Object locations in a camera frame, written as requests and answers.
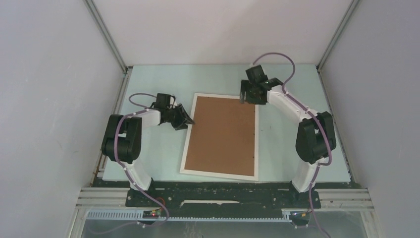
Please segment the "aluminium corner rail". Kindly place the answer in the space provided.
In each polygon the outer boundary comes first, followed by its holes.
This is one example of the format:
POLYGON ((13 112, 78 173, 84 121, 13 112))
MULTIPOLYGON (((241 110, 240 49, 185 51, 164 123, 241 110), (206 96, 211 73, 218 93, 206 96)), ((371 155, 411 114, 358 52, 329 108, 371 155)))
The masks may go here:
POLYGON ((108 48, 110 49, 111 53, 113 54, 114 58, 116 59, 119 67, 122 69, 123 73, 126 73, 128 71, 128 66, 125 63, 125 61, 122 58, 122 55, 110 33, 110 31, 107 28, 107 25, 101 16, 101 13, 95 4, 94 0, 83 0, 85 6, 87 7, 90 15, 93 18, 93 21, 95 22, 96 26, 99 29, 99 32, 101 33, 102 37, 104 38, 105 43, 107 44, 108 48))
POLYGON ((349 24, 351 18, 353 17, 354 13, 356 12, 358 6, 360 5, 361 0, 352 0, 346 9, 342 19, 340 20, 331 40, 329 41, 324 53, 322 54, 316 68, 318 72, 321 72, 324 68, 329 56, 331 55, 333 49, 335 48, 336 44, 338 43, 341 35, 345 31, 347 25, 349 24))

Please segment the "aluminium corner rail left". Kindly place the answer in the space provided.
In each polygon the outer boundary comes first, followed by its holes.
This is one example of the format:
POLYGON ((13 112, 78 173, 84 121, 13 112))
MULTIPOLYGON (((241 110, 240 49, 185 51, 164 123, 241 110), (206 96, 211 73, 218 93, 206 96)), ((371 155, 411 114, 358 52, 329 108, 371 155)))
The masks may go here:
POLYGON ((122 55, 110 33, 110 31, 107 28, 107 25, 101 16, 101 13, 95 4, 94 0, 83 0, 85 6, 87 7, 90 15, 93 18, 93 21, 95 22, 96 26, 99 29, 99 32, 101 33, 102 37, 104 38, 105 43, 107 44, 108 48, 110 49, 111 53, 113 54, 114 58, 116 59, 119 67, 122 69, 123 73, 126 73, 128 71, 128 66, 125 63, 125 61, 122 58, 122 55))

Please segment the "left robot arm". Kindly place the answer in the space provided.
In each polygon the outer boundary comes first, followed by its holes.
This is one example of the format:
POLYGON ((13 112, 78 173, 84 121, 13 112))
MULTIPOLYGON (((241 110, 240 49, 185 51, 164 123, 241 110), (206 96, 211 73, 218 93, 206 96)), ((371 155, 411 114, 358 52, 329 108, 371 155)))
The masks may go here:
POLYGON ((171 124, 175 130, 183 130, 195 122, 170 94, 135 93, 130 95, 129 102, 142 110, 109 116, 101 152, 122 167, 130 187, 139 191, 138 201, 148 207, 156 202, 157 194, 150 189, 153 179, 139 160, 142 130, 163 123, 171 124))

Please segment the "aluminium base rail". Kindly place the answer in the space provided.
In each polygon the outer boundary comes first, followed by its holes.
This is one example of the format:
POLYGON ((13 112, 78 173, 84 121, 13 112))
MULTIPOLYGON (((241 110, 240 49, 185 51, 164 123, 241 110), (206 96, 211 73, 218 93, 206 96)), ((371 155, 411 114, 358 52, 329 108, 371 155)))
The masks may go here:
MULTIPOLYGON (((85 222, 89 218, 147 221, 157 224, 160 220, 169 221, 233 221, 233 222, 291 222, 307 216, 307 211, 290 209, 283 211, 283 217, 277 219, 216 219, 216 218, 170 218, 164 205, 159 208, 126 207, 125 202, 130 188, 123 182, 116 182, 114 187, 84 187, 81 189, 69 236, 79 238, 85 222)), ((374 210, 371 195, 366 188, 359 188, 353 183, 320 183, 315 187, 321 207, 315 214, 322 212, 357 212, 360 214, 366 236, 382 238, 384 233, 374 210)))

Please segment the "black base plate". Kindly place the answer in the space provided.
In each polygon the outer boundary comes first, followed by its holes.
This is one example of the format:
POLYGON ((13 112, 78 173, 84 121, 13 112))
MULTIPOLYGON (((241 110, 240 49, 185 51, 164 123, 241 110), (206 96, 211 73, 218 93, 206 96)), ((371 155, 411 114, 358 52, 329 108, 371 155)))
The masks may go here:
POLYGON ((316 191, 295 191, 291 183, 156 181, 144 195, 129 189, 126 207, 159 208, 170 218, 277 219, 283 211, 321 207, 316 191))

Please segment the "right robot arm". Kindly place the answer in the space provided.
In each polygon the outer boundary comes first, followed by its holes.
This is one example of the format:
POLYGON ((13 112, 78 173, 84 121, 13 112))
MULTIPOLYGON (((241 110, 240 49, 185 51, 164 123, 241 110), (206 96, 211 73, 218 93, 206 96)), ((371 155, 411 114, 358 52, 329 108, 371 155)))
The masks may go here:
POLYGON ((297 123, 295 148, 300 161, 291 181, 294 190, 288 193, 288 201, 294 207, 301 207, 308 200, 306 192, 315 185, 319 168, 332 163, 332 150, 336 148, 332 115, 304 105, 287 90, 284 82, 268 78, 261 65, 248 68, 246 76, 241 81, 240 103, 271 104, 297 123))

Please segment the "aluminium corner rail right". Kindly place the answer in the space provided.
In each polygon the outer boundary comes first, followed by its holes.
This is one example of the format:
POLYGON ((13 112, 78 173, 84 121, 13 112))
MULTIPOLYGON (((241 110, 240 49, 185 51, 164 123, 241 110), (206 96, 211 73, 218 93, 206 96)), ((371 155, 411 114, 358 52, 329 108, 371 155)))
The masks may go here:
POLYGON ((347 25, 349 24, 351 18, 353 17, 354 13, 356 12, 358 6, 360 5, 361 0, 352 0, 346 9, 342 19, 340 20, 331 40, 329 41, 324 53, 322 54, 316 68, 318 72, 321 72, 324 68, 329 56, 331 55, 333 49, 335 48, 336 44, 338 43, 341 35, 345 31, 347 25))

